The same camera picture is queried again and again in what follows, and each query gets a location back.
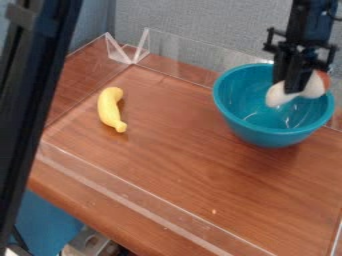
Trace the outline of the dark blurred foreground arm link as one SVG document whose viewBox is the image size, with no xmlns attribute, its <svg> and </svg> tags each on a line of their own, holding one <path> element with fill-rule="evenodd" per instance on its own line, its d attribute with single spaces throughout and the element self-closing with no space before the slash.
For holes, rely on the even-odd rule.
<svg viewBox="0 0 342 256">
<path fill-rule="evenodd" d="M 82 0 L 14 0 L 0 56 L 0 253 L 6 248 Z"/>
</svg>

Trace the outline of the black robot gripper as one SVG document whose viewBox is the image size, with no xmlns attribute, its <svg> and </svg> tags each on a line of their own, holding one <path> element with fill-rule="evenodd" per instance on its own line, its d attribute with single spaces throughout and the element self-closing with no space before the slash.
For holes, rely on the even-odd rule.
<svg viewBox="0 0 342 256">
<path fill-rule="evenodd" d="M 267 28 L 263 50 L 275 54 L 272 81 L 284 80 L 285 94 L 303 91 L 314 67 L 332 64 L 338 47 L 330 36 L 339 21 L 338 5 L 339 0 L 292 0 L 285 29 Z"/>
</svg>

